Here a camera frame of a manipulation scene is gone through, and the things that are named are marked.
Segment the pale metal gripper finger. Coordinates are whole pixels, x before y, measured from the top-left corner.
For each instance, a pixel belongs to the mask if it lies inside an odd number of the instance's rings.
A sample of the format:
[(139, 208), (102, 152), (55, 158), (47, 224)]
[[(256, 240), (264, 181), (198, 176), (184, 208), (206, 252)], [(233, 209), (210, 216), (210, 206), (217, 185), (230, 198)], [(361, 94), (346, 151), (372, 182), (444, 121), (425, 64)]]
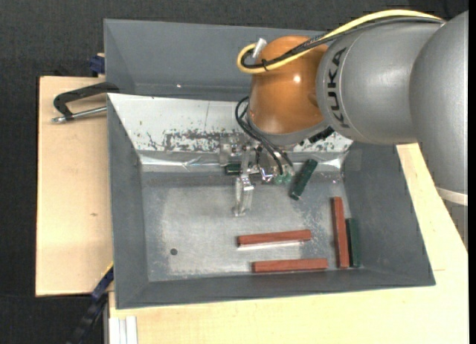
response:
[(235, 216), (242, 215), (242, 191), (242, 179), (236, 178), (234, 184), (235, 202), (234, 206), (232, 207), (232, 212)]
[(239, 213), (246, 214), (251, 209), (254, 185), (247, 175), (240, 177)]

